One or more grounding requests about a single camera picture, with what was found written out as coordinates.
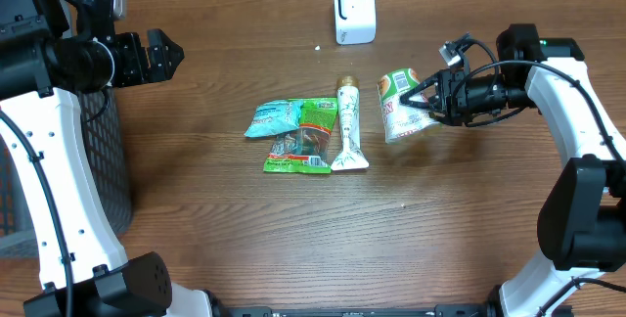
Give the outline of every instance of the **bottle cap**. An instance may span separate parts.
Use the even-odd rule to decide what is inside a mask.
[[[353,86],[353,87],[359,88],[359,79],[354,76],[340,77],[336,81],[336,88],[339,89],[344,86]]]

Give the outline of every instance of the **white tube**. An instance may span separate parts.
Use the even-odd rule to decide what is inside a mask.
[[[336,98],[339,104],[342,150],[333,161],[331,169],[365,169],[370,164],[361,152],[359,129],[359,81],[346,76],[337,81]]]

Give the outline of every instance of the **wooden tabletop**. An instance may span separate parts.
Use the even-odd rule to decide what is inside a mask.
[[[546,122],[525,111],[387,145],[376,83],[398,68],[421,78],[444,68],[438,48],[467,31],[495,48],[510,23],[536,23],[541,36],[576,39],[625,132],[625,1],[377,0],[376,40],[339,47],[333,0],[129,0],[118,32],[159,27],[186,54],[173,80],[115,93],[136,207],[121,239],[129,257],[155,250],[174,281],[229,306],[483,301],[538,249],[537,214],[560,175]],[[244,137],[256,106],[332,96],[345,74],[361,79],[371,167],[263,173],[272,140]],[[39,292],[38,261],[0,267],[0,314],[20,315]],[[623,270],[604,278],[626,284]],[[588,286],[569,302],[585,316],[626,308],[623,295]]]

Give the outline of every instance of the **blue wipes packet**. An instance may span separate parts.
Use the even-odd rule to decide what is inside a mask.
[[[273,101],[256,109],[247,137],[265,137],[297,130],[302,100]]]

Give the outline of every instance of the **green snack package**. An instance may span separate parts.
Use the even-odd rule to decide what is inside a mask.
[[[330,174],[326,155],[337,114],[336,98],[302,100],[297,130],[278,135],[263,171]]]

